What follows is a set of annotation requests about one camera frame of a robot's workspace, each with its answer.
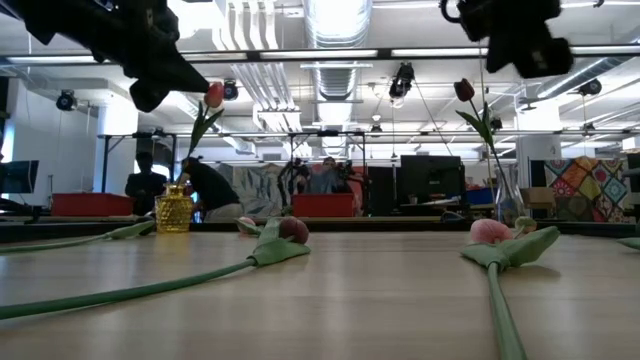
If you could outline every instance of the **wall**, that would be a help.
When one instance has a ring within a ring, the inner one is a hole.
[[[138,110],[130,101],[113,97],[107,106],[100,107],[96,129],[98,134],[130,135],[138,129]],[[135,168],[136,143],[132,138],[125,138],[120,143],[118,138],[109,141],[111,151],[107,159],[106,193],[124,195],[129,174]],[[105,140],[98,139],[94,144],[93,191],[101,192]]]
[[[62,112],[55,102],[27,90],[21,80],[9,87],[8,125],[14,130],[12,160],[39,160],[30,205],[49,205],[54,193],[90,190],[93,181],[96,118]],[[19,195],[11,200],[22,201]]]

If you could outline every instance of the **computer monitor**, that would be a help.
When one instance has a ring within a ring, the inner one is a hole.
[[[0,164],[1,194],[30,194],[36,186],[38,160]]]
[[[416,196],[420,202],[464,192],[464,167],[458,156],[403,155],[400,157],[401,200]]]

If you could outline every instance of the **cardboard box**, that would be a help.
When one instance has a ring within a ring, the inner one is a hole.
[[[520,189],[520,195],[522,195],[524,206],[529,209],[553,209],[556,207],[556,199],[551,188]]]

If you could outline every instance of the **clear glass vase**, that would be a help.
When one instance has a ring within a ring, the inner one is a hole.
[[[495,176],[498,179],[498,193],[496,194],[497,217],[501,223],[513,226],[519,216],[526,215],[524,201],[518,186],[518,164],[503,164],[502,170],[504,171],[504,178],[498,165],[495,165]]]

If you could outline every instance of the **colorful quilt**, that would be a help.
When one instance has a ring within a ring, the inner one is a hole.
[[[590,222],[631,222],[624,216],[629,194],[622,159],[579,157],[545,161],[547,186],[553,188],[559,219]]]

